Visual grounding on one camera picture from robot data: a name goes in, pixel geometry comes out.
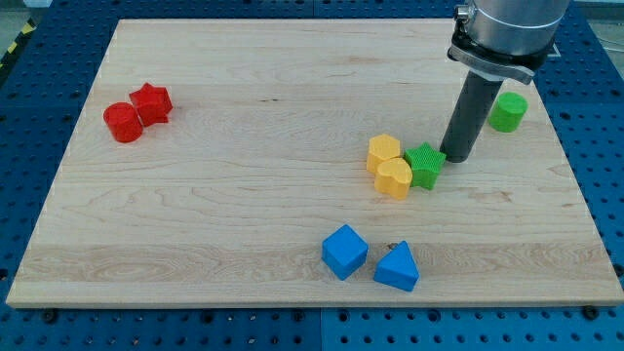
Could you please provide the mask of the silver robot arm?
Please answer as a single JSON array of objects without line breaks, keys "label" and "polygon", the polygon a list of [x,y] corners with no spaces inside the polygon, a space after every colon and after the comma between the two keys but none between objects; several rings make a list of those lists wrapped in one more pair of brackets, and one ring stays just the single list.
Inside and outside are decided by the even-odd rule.
[{"label": "silver robot arm", "polygon": [[448,57],[489,81],[529,84],[548,57],[569,0],[466,0]]}]

